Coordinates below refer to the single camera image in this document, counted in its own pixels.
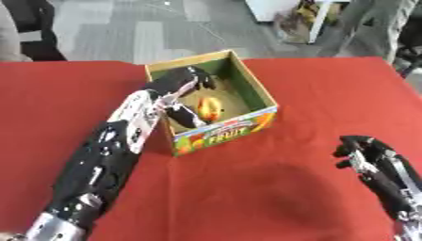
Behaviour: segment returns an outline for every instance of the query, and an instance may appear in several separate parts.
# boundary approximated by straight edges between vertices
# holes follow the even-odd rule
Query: robotic hand
[[[210,75],[185,67],[130,94],[71,156],[53,185],[53,198],[32,227],[9,240],[86,240],[119,196],[162,112],[186,127],[205,124],[177,101],[200,87],[215,88]]]
[[[353,168],[395,223],[396,241],[422,240],[422,182],[410,163],[373,137],[340,137],[337,167]]]

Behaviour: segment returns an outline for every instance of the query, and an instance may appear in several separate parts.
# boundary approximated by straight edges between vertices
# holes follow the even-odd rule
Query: green box side
[[[201,64],[196,64],[195,66],[201,69],[204,69],[206,72],[209,72],[210,74],[220,76],[220,73],[222,72],[222,70],[226,68],[228,64],[229,64],[229,58],[223,58],[223,59],[217,59],[217,60],[204,62]],[[153,79],[157,79],[163,76],[167,71],[168,70],[159,71],[159,72],[151,72],[151,77]]]
[[[238,91],[245,104],[251,111],[256,111],[267,107],[253,86],[245,79],[243,73],[232,61],[224,66],[222,70],[224,77],[230,79],[232,86]]]

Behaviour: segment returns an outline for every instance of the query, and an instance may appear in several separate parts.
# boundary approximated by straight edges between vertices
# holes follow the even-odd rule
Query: red table
[[[90,240],[389,240],[376,197],[331,153],[340,135],[370,135],[422,169],[415,92],[377,58],[246,63],[282,107],[274,126],[180,158],[157,130]],[[23,232],[67,157],[142,85],[144,70],[3,63],[0,76],[0,230]]]

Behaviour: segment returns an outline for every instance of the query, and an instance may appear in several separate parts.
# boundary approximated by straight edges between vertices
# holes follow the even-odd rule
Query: fruit box
[[[167,70],[196,66],[215,79],[215,90],[201,88],[179,101],[198,112],[203,97],[221,101],[221,116],[217,121],[197,129],[187,129],[167,117],[162,119],[166,135],[175,156],[214,146],[271,125],[278,105],[235,52],[190,56],[169,62],[147,65],[148,81],[154,81]]]

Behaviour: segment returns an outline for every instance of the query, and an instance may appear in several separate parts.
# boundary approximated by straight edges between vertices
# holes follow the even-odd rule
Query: pants
[[[21,41],[8,9],[0,0],[0,61],[21,61]]]
[[[367,46],[369,56],[380,56],[392,64],[398,37],[419,0],[353,0],[344,10],[339,25],[327,32],[327,41],[318,56],[335,56],[358,36]],[[365,20],[374,24],[362,28]]]

